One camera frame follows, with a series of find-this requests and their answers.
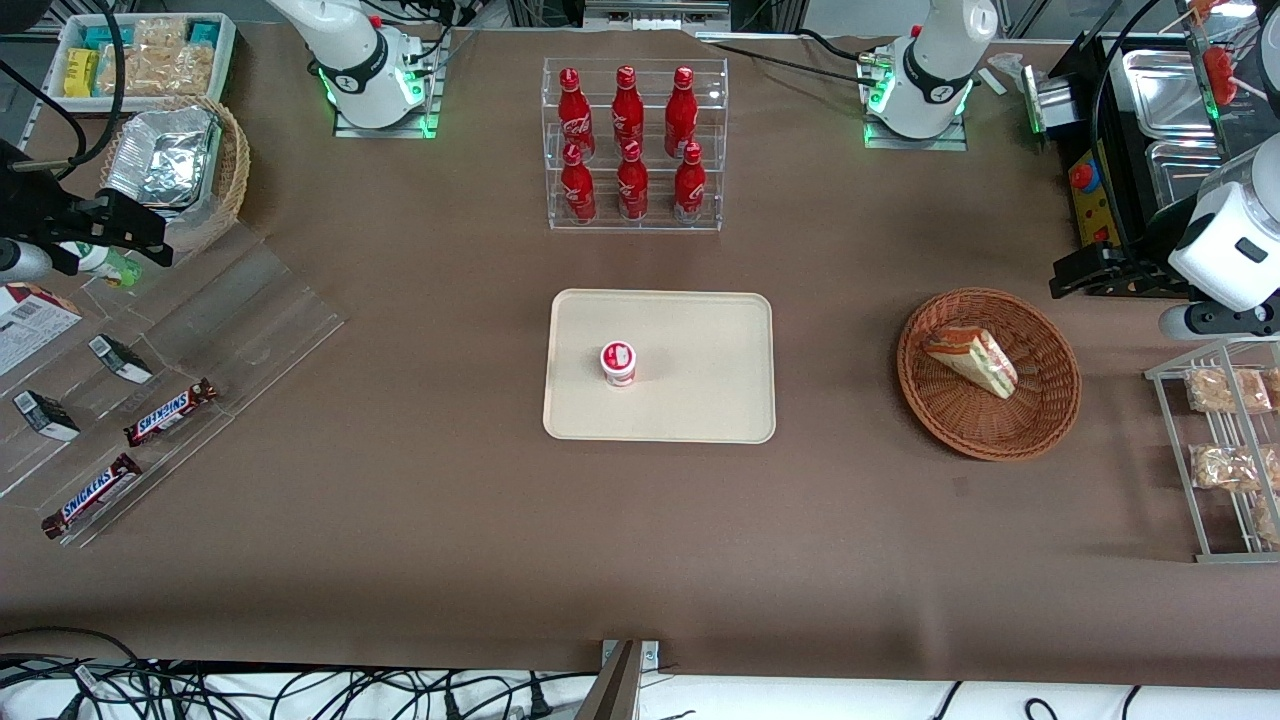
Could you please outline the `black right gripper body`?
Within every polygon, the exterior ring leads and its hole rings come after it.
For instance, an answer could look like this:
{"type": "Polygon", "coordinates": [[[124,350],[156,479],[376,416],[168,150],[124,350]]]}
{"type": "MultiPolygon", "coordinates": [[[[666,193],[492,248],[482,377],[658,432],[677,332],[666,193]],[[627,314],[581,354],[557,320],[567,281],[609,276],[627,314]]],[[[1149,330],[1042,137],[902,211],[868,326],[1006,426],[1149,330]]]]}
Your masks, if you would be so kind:
{"type": "Polygon", "coordinates": [[[97,195],[92,200],[72,202],[59,213],[41,220],[35,231],[35,245],[51,259],[52,269],[63,275],[79,272],[79,255],[63,243],[84,242],[99,247],[118,245],[122,236],[113,224],[116,199],[97,195]]]}

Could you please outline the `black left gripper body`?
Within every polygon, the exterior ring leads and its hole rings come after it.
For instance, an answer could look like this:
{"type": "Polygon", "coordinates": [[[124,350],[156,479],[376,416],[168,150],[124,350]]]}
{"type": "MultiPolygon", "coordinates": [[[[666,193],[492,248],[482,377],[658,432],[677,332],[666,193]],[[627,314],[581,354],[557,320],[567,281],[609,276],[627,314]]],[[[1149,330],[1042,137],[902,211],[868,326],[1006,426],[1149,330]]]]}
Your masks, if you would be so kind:
{"type": "Polygon", "coordinates": [[[1125,250],[1120,243],[1096,243],[1103,260],[1102,279],[1094,296],[1105,299],[1167,299],[1188,300],[1190,286],[1172,274],[1164,246],[1133,243],[1125,250]]]}

